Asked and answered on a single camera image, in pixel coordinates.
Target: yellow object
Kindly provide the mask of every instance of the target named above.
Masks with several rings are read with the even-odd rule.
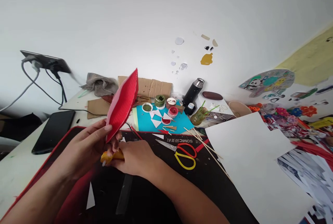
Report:
[[[118,152],[114,153],[112,157],[108,156],[108,152],[105,151],[102,156],[101,156],[101,163],[103,163],[104,161],[106,162],[106,165],[108,165],[112,159],[119,159],[119,160],[125,160],[124,158],[124,154],[122,153],[121,150],[119,150]]]
[[[213,62],[213,54],[205,54],[201,59],[202,65],[210,65]]]
[[[177,151],[175,152],[174,156],[176,157],[178,163],[179,163],[184,169],[186,169],[186,170],[192,170],[192,169],[195,168],[195,160],[194,160],[192,157],[187,156],[187,155],[180,154],[180,153],[178,153]],[[186,166],[184,166],[184,165],[181,163],[181,161],[179,160],[178,156],[181,156],[181,157],[185,157],[185,158],[191,159],[191,160],[193,161],[193,166],[192,166],[192,167],[186,167]]]
[[[333,27],[279,64],[276,69],[295,73],[295,83],[315,86],[333,75]]]
[[[327,127],[333,125],[333,117],[326,117],[322,120],[310,123],[309,126],[313,129],[320,129],[322,127]]]

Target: blue paper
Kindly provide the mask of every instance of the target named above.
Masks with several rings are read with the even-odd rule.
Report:
[[[152,104],[152,105],[153,105],[153,110],[156,110],[157,108],[156,108],[155,104]],[[166,126],[163,123],[161,123],[157,128],[155,128],[153,122],[151,121],[150,114],[146,113],[142,110],[142,105],[137,106],[136,109],[137,109],[137,113],[138,113],[139,131],[160,133],[159,130],[163,130],[162,127]],[[163,117],[164,113],[166,113],[166,114],[168,113],[168,109],[166,107],[163,110],[159,110],[159,111],[160,111],[162,117]],[[154,115],[153,119],[158,120],[158,121],[162,120],[162,118],[157,115]],[[184,127],[188,130],[190,130],[194,127],[194,125],[191,123],[188,116],[186,116],[186,114],[184,112],[182,114],[179,112],[177,114],[177,116],[174,118],[174,120],[176,122],[171,121],[169,126],[177,126],[177,130],[172,132],[169,130],[169,128],[165,128],[167,131],[169,131],[170,134],[181,134],[184,131],[186,131],[184,129]]]

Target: gray cloth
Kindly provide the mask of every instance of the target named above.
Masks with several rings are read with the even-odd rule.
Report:
[[[96,73],[88,73],[87,84],[80,86],[82,89],[94,91],[95,96],[101,97],[115,94],[118,90],[117,81],[113,78],[103,77]]]

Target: fingernail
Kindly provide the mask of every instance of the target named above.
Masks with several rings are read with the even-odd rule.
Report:
[[[112,130],[112,125],[106,125],[104,127],[104,130],[106,130],[106,131]]]

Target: yellow paint stain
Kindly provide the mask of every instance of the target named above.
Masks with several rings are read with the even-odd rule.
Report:
[[[213,54],[205,54],[201,59],[202,65],[210,65],[213,62]]]

